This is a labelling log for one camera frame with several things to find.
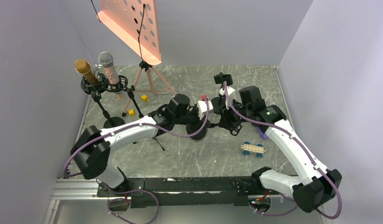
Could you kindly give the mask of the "black round-base stand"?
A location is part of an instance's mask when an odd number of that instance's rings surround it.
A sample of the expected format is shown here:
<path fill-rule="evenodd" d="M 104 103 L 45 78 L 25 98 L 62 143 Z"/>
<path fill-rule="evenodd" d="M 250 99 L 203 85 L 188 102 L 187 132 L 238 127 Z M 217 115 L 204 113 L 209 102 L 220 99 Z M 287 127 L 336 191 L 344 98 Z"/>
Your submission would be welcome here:
<path fill-rule="evenodd" d="M 213 111 L 215 114 L 220 114 L 223 107 L 226 107 L 227 110 L 230 109 L 230 104 L 233 102 L 235 98 L 235 89 L 231 88 L 230 85 L 233 84 L 233 79 L 231 74 L 223 74 L 220 72 L 218 75 L 214 76 L 214 81 L 216 84 L 220 84 L 220 91 L 217 97 L 214 97 L 211 102 L 213 105 Z M 224 88 L 224 82 L 227 83 L 227 94 L 229 100 L 227 101 L 226 95 L 225 95 L 225 88 Z"/>
<path fill-rule="evenodd" d="M 207 128 L 202 122 L 186 125 L 186 132 L 192 140 L 201 140 L 207 134 Z"/>

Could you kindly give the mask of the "purple microphone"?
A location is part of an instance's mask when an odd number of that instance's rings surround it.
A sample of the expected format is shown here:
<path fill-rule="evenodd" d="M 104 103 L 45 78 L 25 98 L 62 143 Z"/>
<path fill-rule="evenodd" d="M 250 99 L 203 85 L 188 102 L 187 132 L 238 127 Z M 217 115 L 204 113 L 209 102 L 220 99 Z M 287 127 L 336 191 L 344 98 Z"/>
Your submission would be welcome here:
<path fill-rule="evenodd" d="M 259 127 L 256 127 L 256 129 L 257 129 L 258 133 L 260 134 L 260 136 L 261 136 L 261 138 L 262 138 L 263 140 L 268 139 L 267 134 L 264 133 Z"/>

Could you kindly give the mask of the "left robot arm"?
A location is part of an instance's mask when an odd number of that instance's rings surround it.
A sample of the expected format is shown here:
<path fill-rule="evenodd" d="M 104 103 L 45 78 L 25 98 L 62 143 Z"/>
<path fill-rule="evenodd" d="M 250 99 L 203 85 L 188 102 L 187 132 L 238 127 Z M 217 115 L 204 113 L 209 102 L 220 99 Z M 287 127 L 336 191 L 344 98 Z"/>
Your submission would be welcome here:
<path fill-rule="evenodd" d="M 70 159 L 75 161 L 85 179 L 97 179 L 105 183 L 114 195 L 121 196 L 129 189 L 129 180 L 119 168 L 109 165 L 111 152 L 164 133 L 176 135 L 172 131 L 175 125 L 197 128 L 186 135 L 194 137 L 204 130 L 212 111 L 213 105 L 205 95 L 191 106 L 186 95 L 177 94 L 169 103 L 137 121 L 112 128 L 86 128 L 72 148 Z"/>

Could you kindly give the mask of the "silver mesh glitter microphone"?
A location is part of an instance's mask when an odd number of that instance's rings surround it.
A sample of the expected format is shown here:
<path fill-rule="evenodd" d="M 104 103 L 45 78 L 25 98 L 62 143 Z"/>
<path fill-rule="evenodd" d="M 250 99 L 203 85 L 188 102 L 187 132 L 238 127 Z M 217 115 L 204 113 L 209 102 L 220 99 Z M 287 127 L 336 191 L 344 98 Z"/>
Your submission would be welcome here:
<path fill-rule="evenodd" d="M 111 92 L 118 92 L 120 89 L 120 78 L 113 65 L 113 56 L 107 51 L 101 52 L 98 56 L 98 62 L 105 70 Z"/>

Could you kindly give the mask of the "pink music stand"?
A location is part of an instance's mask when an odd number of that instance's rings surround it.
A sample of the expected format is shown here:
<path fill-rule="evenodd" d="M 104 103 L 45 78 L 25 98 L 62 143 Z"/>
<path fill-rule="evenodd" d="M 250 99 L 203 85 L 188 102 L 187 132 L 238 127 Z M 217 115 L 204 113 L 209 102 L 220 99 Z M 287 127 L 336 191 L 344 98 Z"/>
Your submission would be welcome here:
<path fill-rule="evenodd" d="M 157 94 L 171 91 L 175 95 L 175 90 L 155 68 L 162 63 L 156 2 L 154 0 L 100 0 L 99 7 L 97 18 L 141 58 L 134 86 L 142 71 L 145 71 L 150 89 L 143 90 L 144 92 Z"/>

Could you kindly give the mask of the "gold microphone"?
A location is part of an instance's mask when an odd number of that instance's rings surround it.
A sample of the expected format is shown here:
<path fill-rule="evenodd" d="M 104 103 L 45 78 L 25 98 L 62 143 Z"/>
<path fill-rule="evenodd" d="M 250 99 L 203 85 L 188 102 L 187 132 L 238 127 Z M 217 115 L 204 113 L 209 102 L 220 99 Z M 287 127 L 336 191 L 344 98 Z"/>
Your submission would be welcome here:
<path fill-rule="evenodd" d="M 90 84 L 97 84 L 99 82 L 91 71 L 91 65 L 85 59 L 77 59 L 74 66 L 76 72 L 83 75 Z"/>

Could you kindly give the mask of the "toy brick car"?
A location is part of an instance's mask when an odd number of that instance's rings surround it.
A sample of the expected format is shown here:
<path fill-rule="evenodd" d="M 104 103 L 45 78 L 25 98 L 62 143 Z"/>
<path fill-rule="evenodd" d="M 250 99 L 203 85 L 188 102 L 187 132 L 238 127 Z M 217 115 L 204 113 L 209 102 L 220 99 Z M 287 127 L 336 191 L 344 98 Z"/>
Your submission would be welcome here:
<path fill-rule="evenodd" d="M 262 144 L 252 145 L 247 141 L 240 145 L 240 149 L 244 155 L 255 154 L 257 158 L 262 158 L 266 152 Z"/>

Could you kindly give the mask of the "yellow cube far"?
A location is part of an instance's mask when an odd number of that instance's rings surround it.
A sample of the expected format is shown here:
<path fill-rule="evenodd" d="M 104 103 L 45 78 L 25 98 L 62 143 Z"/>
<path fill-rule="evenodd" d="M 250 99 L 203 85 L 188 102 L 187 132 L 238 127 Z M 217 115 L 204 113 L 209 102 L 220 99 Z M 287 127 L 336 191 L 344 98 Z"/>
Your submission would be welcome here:
<path fill-rule="evenodd" d="M 144 102 L 149 101 L 148 96 L 147 96 L 147 95 L 144 95 L 144 94 L 141 96 L 141 99 L 142 99 Z"/>

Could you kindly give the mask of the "yellow cube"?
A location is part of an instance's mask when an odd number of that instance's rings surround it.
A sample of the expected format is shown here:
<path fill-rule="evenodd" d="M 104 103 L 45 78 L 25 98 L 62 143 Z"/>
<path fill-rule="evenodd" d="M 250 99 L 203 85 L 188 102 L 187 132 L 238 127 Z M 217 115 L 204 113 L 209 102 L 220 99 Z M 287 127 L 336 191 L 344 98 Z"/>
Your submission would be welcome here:
<path fill-rule="evenodd" d="M 149 101 L 148 96 L 147 96 L 147 95 L 144 95 L 144 94 L 141 96 L 141 99 L 142 99 L 144 102 Z"/>
<path fill-rule="evenodd" d="M 128 110 L 128 114 L 129 114 L 129 116 L 135 116 L 135 112 L 134 112 L 134 110 L 133 109 L 131 109 L 131 110 Z"/>

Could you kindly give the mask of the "yellow cube near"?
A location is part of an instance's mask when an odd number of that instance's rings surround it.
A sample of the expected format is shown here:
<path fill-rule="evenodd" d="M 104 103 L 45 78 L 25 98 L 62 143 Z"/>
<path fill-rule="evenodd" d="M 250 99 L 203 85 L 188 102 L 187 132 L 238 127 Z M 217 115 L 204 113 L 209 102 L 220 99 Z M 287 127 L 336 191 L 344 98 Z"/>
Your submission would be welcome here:
<path fill-rule="evenodd" d="M 135 116 L 135 112 L 134 112 L 134 110 L 133 109 L 131 109 L 131 110 L 128 110 L 128 114 L 129 114 L 129 116 Z"/>

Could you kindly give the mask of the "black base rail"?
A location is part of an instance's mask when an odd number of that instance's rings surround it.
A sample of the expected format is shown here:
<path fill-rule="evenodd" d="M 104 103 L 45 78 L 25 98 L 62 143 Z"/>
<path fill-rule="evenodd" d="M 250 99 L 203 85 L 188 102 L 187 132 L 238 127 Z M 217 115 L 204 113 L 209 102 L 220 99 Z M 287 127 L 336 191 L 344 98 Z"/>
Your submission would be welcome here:
<path fill-rule="evenodd" d="M 232 204 L 248 206 L 250 200 L 276 195 L 257 184 L 251 176 L 130 178 L 131 208 Z"/>

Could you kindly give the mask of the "black shock-mount stand left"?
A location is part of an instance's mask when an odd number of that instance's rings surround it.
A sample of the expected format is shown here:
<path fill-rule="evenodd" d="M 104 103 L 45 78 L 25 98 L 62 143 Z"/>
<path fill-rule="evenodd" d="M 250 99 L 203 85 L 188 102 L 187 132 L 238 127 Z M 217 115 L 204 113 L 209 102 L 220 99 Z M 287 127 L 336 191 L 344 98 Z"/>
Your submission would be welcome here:
<path fill-rule="evenodd" d="M 109 87 L 109 81 L 103 73 L 98 73 L 100 76 L 83 75 L 81 80 L 81 89 L 88 95 L 91 95 L 94 102 L 97 103 L 102 111 L 102 114 L 106 121 L 103 128 L 113 128 L 125 124 L 125 121 L 120 117 L 112 117 L 109 112 L 101 104 L 102 93 L 104 93 Z"/>

